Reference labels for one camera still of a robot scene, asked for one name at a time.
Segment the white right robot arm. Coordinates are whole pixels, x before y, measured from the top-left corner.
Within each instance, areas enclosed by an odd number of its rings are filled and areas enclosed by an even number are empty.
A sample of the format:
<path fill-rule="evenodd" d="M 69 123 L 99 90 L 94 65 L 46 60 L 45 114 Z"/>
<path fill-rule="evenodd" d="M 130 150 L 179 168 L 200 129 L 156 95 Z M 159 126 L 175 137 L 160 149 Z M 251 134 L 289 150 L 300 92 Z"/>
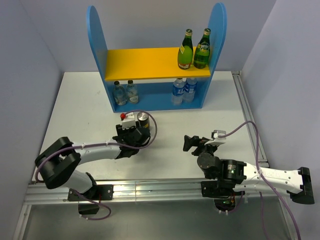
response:
<path fill-rule="evenodd" d="M 223 134 L 223 131 L 215 131 L 211 138 L 184 136 L 183 151 L 195 147 L 192 155 L 197 157 L 197 165 L 205 177 L 200 183 L 203 197 L 216 199 L 277 191 L 297 204 L 315 203 L 309 168 L 278 170 L 234 159 L 220 159 L 215 156 L 215 151 L 226 142 Z"/>

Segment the black gold beverage can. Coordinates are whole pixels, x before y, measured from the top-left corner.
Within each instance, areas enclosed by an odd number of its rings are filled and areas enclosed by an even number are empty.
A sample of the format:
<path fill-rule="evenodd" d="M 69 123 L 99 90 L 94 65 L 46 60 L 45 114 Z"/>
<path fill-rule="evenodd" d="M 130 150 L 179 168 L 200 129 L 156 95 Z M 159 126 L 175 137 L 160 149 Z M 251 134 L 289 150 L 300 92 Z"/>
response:
<path fill-rule="evenodd" d="M 150 129 L 150 119 L 149 115 L 146 112 L 138 112 L 137 120 L 139 122 L 139 126 L 145 129 Z"/>

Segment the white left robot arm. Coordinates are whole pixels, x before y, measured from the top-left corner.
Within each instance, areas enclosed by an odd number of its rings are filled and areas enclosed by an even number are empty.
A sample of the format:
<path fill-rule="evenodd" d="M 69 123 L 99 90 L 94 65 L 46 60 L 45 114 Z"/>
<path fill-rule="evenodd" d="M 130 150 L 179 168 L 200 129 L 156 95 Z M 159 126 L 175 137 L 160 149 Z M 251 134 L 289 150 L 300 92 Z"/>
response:
<path fill-rule="evenodd" d="M 90 173 L 76 170 L 77 166 L 97 160 L 129 158 L 146 148 L 150 138 L 149 128 L 140 125 L 118 130 L 117 136 L 101 143 L 76 145 L 68 137 L 60 137 L 35 159 L 36 181 L 40 181 L 38 175 L 41 175 L 48 189 L 67 187 L 91 200 L 98 193 L 97 183 Z"/>

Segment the blue label plastic bottle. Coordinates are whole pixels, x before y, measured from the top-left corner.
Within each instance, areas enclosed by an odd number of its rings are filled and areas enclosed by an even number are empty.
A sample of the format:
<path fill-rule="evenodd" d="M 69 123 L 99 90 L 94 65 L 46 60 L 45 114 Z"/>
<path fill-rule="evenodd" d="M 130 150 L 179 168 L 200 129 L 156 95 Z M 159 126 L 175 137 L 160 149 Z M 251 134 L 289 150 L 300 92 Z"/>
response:
<path fill-rule="evenodd" d="M 191 103 L 194 100 L 195 92 L 197 89 L 197 79 L 187 78 L 184 84 L 183 101 L 186 103 Z"/>

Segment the Pocari Sweat plastic bottle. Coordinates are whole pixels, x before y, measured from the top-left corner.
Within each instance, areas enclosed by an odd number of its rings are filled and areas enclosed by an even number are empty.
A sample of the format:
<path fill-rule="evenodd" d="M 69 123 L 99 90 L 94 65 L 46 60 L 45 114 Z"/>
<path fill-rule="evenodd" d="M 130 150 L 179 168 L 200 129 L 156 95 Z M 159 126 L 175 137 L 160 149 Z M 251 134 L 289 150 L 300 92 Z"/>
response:
<path fill-rule="evenodd" d="M 173 82 L 172 86 L 172 95 L 171 95 L 171 102 L 174 105 L 180 105 L 183 102 L 183 95 L 185 91 L 185 82 L 182 78 L 177 78 Z"/>

